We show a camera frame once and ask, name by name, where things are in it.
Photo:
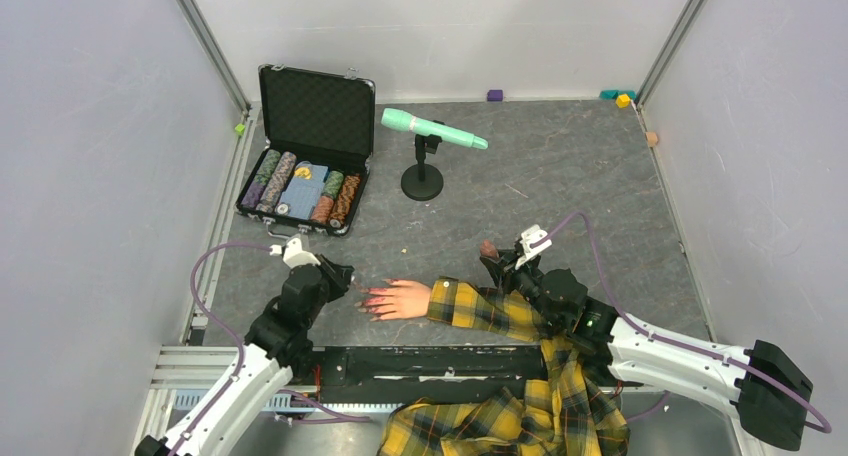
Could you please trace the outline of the pink nail polish bottle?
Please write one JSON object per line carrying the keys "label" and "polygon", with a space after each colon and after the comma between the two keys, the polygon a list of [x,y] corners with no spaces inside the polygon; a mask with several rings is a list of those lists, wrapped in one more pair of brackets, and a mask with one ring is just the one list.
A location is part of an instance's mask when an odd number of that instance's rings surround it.
{"label": "pink nail polish bottle", "polygon": [[484,240],[479,247],[481,257],[497,260],[500,258],[499,250],[490,240]]}

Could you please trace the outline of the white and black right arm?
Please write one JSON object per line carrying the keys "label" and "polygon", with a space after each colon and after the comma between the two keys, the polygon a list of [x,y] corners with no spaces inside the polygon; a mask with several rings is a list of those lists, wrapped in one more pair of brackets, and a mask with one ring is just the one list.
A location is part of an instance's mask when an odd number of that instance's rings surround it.
{"label": "white and black right arm", "polygon": [[543,272],[514,251],[480,259],[500,296],[516,296],[541,317],[544,337],[577,350],[580,376],[652,386],[706,404],[773,447],[799,450],[813,384],[778,346],[750,348],[661,333],[591,297],[568,269]]}

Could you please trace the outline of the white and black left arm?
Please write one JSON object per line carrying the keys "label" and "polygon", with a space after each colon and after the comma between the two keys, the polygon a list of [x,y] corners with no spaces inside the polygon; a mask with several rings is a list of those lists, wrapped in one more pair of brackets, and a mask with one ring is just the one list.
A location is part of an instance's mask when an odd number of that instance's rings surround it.
{"label": "white and black left arm", "polygon": [[144,436],[135,455],[228,455],[275,394],[312,375],[308,332],[322,308],[348,292],[354,268],[313,254],[289,268],[280,294],[250,325],[228,368],[163,436]]}

